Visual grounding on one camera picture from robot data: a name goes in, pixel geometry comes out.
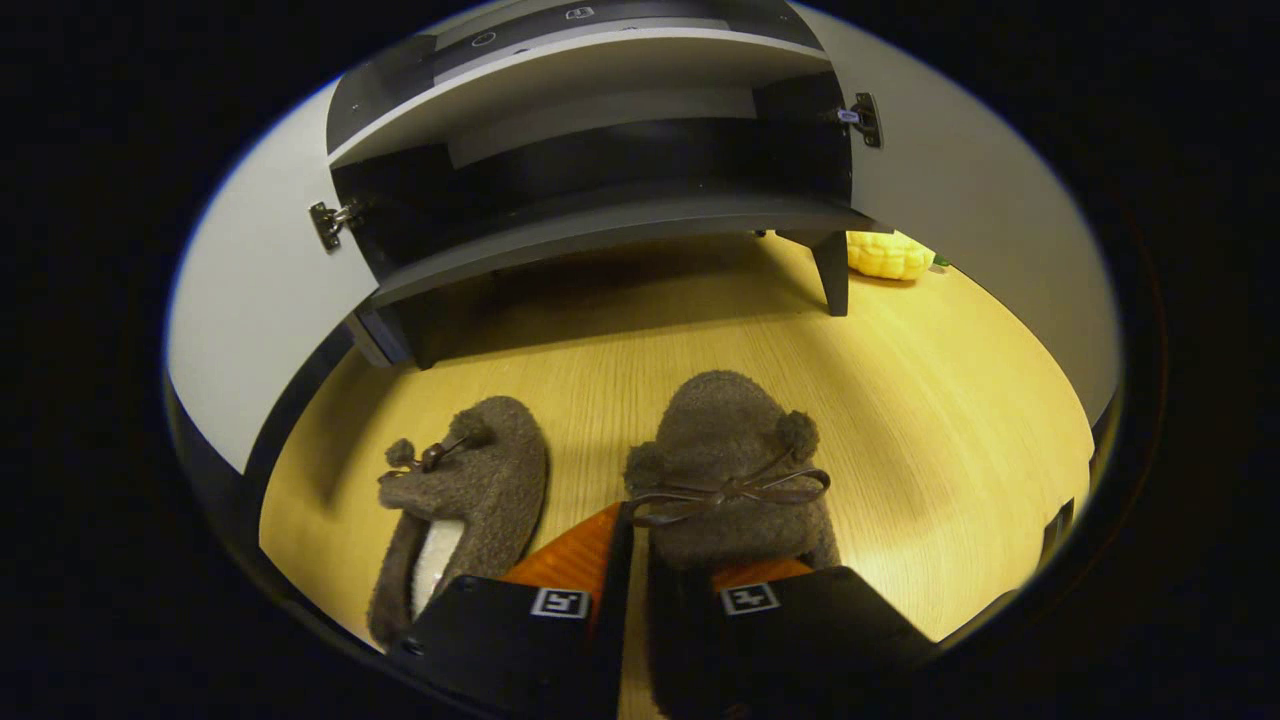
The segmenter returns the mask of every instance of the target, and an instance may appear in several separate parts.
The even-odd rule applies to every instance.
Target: cabinet door
[[[1106,264],[1069,191],[964,88],[841,19],[792,6],[845,101],[874,97],[883,146],[850,132],[852,208],[937,250],[1004,302],[1097,421],[1120,378],[1119,320]]]
[[[241,473],[294,373],[378,287],[349,231],[328,252],[307,211],[338,206],[325,152],[335,85],[268,129],[230,172],[173,288],[165,363],[174,391]]]

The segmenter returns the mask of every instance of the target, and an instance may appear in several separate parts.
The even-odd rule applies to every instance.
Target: brown fuzzy slipper
[[[627,491],[650,507],[635,524],[652,528],[654,552],[675,570],[777,557],[838,565],[826,473],[809,464],[817,448],[814,421],[783,411],[750,378],[695,375],[671,398],[657,439],[627,457]]]
[[[713,670],[723,665],[710,641],[717,570],[755,570],[732,587],[840,565],[822,498],[829,478],[809,464],[817,447],[808,415],[717,370],[682,384],[657,439],[631,450],[625,479],[634,524],[650,528],[649,666],[666,716],[721,717],[732,694]],[[799,569],[778,574],[788,562]]]
[[[520,401],[490,397],[458,413],[443,441],[415,456],[412,443],[387,451],[392,470],[379,478],[383,507],[402,510],[369,606],[369,632],[388,650],[428,598],[458,575],[498,578],[524,553],[541,516],[547,443]],[[431,557],[449,552],[443,570]]]

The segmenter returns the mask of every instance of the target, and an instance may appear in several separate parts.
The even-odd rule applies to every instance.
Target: metal hinge
[[[827,117],[856,129],[868,147],[881,146],[879,115],[876,113],[876,100],[869,92],[854,95],[856,102],[850,109],[837,108]]]
[[[360,225],[362,210],[364,205],[360,202],[343,205],[337,210],[325,208],[324,202],[316,202],[311,206],[311,223],[316,227],[316,234],[320,236],[320,243],[324,245],[325,251],[333,252],[342,245],[338,233],[343,225],[347,228]]]

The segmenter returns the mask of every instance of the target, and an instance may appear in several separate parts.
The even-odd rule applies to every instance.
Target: yellow corn
[[[849,231],[849,266],[864,275],[892,281],[914,281],[933,264],[934,252],[919,242],[893,231]]]

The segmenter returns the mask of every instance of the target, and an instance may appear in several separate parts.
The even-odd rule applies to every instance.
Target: wooden floor
[[[1048,352],[955,268],[915,283],[850,274],[832,318],[809,251],[769,233],[689,238],[506,272],[451,359],[379,370],[349,355],[275,466],[261,546],[367,641],[365,610],[397,512],[383,451],[439,439],[492,395],[530,407],[550,447],[532,547],[622,500],[627,450],[691,375],[732,369],[809,413],[846,565],[941,639],[1028,579],[1046,523],[1088,492],[1093,441]],[[637,538],[621,702],[657,715],[644,667]]]

